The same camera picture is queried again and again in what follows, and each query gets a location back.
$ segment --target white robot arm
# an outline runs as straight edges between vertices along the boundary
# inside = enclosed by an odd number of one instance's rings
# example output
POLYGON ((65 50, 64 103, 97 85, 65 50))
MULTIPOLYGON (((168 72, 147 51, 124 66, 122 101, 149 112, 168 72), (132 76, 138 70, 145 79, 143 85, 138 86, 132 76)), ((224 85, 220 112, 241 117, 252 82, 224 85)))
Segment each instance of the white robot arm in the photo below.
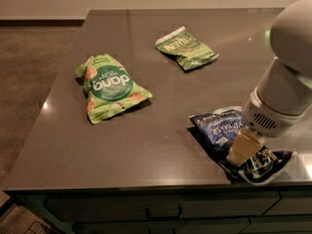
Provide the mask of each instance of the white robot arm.
POLYGON ((227 160, 242 165, 263 146, 264 137, 278 137, 297 123, 312 102, 312 0, 288 6, 270 33, 276 57, 245 106, 249 126, 236 136, 227 160))

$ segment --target blue snack bag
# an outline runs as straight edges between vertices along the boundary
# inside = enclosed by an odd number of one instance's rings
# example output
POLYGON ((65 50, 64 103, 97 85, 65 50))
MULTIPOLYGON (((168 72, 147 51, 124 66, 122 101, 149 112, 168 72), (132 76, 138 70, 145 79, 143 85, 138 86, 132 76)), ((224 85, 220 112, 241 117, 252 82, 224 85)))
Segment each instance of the blue snack bag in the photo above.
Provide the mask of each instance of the blue snack bag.
POLYGON ((220 108, 213 113, 191 116, 190 120, 204 138, 205 151, 232 178, 254 185, 267 184, 285 169, 294 156, 293 152, 285 150, 272 152, 263 145, 241 167, 235 167, 227 162, 226 157, 236 135, 246 127, 241 107, 220 108))

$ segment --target green snack bag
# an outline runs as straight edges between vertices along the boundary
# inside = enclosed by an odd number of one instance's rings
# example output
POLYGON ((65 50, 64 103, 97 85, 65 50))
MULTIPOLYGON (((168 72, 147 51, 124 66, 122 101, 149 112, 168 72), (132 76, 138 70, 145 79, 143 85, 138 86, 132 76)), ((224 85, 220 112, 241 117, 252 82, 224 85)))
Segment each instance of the green snack bag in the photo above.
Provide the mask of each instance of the green snack bag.
POLYGON ((218 58, 218 54, 194 38, 184 26, 158 39, 155 47, 164 54, 176 56, 175 60, 184 70, 213 62, 218 58))
POLYGON ((152 98, 130 78, 125 67, 108 54, 90 57, 77 67, 76 74, 84 79, 87 112, 93 124, 152 98))

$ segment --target cabinet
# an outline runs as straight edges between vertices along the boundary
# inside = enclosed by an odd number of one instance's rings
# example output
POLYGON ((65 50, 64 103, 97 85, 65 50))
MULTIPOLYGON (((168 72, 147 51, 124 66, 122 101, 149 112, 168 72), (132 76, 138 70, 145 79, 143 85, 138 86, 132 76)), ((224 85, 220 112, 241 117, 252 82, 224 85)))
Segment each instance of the cabinet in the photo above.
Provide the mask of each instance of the cabinet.
POLYGON ((242 233, 312 232, 312 215, 262 216, 250 220, 242 233))
POLYGON ((74 224, 73 231, 76 234, 236 234, 240 233, 248 224, 247 218, 136 223, 78 223, 74 224))
POLYGON ((49 198, 46 208, 62 221, 104 222, 262 215, 277 192, 49 198))
POLYGON ((312 215, 312 192, 282 191, 281 201, 267 215, 312 215))

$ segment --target floor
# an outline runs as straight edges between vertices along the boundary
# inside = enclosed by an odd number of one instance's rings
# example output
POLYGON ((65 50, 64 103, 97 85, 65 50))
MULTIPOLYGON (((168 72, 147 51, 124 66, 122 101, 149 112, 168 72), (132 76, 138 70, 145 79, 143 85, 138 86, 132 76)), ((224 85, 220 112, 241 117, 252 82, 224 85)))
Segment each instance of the floor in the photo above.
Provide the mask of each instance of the floor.
MULTIPOLYGON (((40 112, 80 26, 0 26, 0 186, 40 112)), ((0 206, 9 197, 0 191, 0 206)), ((0 217, 0 234, 46 233, 42 222, 13 205, 0 217)))

